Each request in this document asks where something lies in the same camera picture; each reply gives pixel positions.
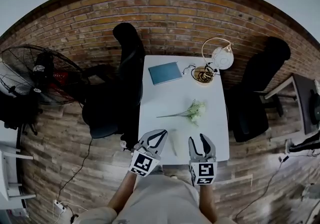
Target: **brick wall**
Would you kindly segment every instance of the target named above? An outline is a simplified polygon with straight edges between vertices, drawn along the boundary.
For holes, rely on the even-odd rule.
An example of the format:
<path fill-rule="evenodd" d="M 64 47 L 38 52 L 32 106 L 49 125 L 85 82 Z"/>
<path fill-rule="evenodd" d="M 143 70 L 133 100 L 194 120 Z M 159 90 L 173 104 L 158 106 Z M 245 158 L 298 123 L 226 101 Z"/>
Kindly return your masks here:
<path fill-rule="evenodd" d="M 59 51 L 82 68 L 117 66 L 121 49 L 112 29 L 123 21 L 137 28 L 147 54 L 200 56 L 208 38 L 233 42 L 234 64 L 222 74 L 226 88 L 240 82 L 247 61 L 263 49 L 268 35 L 291 48 L 290 60 L 268 89 L 292 72 L 320 79 L 319 43 L 262 0 L 50 0 L 13 25 L 0 38 L 0 50 L 29 43 Z M 212 41 L 205 53 L 220 44 Z"/>

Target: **white chair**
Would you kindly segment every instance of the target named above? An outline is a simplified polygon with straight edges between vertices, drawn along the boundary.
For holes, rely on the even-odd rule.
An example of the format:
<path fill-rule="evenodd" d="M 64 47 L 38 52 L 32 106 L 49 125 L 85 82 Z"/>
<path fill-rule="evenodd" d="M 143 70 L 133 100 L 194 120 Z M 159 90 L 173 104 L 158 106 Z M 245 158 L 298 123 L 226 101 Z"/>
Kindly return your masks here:
<path fill-rule="evenodd" d="M 9 146 L 0 145 L 0 192 L 5 197 L 6 200 L 14 200 L 14 199 L 29 199 L 35 198 L 35 194 L 30 195 L 22 195 L 22 196 L 9 196 L 8 190 L 12 188 L 17 188 L 22 186 L 21 183 L 9 183 L 7 177 L 7 165 L 6 165 L 6 157 L 11 158 L 22 158 L 22 159 L 34 159 L 32 156 L 25 156 L 16 154 L 16 152 L 20 152 L 19 149 L 15 149 Z"/>

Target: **chair seat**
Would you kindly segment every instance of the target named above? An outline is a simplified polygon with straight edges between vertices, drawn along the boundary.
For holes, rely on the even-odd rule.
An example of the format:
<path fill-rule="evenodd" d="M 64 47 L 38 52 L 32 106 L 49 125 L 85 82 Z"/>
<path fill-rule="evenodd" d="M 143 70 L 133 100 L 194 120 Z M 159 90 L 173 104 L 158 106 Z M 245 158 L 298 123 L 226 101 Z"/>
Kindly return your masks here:
<path fill-rule="evenodd" d="M 258 93 L 235 86 L 228 92 L 227 101 L 230 122 L 237 142 L 253 139 L 268 129 L 267 114 Z"/>
<path fill-rule="evenodd" d="M 124 93 L 115 81 L 91 85 L 87 89 L 82 117 L 90 127 L 91 136 L 98 139 L 132 131 L 133 124 L 139 120 L 139 106 L 139 102 L 132 101 L 129 92 Z"/>

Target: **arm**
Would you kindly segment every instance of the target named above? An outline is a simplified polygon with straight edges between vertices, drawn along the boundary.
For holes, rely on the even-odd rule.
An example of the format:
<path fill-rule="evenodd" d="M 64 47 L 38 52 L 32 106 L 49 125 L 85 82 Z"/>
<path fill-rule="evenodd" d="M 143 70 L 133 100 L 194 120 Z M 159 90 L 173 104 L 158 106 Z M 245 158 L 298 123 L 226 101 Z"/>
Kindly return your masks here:
<path fill-rule="evenodd" d="M 128 171 L 120 187 L 108 203 L 108 207 L 114 209 L 119 214 L 134 191 L 137 175 Z"/>
<path fill-rule="evenodd" d="M 199 209 L 202 214 L 211 222 L 215 223 L 218 219 L 214 192 L 212 185 L 201 185 L 200 186 L 200 199 Z"/>

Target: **fan guard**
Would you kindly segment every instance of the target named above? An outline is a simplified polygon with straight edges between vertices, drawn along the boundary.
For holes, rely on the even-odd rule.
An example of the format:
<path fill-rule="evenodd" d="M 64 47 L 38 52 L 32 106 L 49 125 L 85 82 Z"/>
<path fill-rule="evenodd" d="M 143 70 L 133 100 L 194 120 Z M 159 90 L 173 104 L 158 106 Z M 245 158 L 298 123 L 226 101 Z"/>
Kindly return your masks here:
<path fill-rule="evenodd" d="M 38 64 L 41 57 L 50 59 L 45 80 L 39 79 L 41 70 L 48 68 Z M 0 53 L 0 82 L 14 95 L 28 95 L 33 90 L 38 93 L 39 103 L 47 105 L 83 99 L 85 86 L 89 84 L 81 68 L 70 59 L 34 45 L 11 47 Z"/>

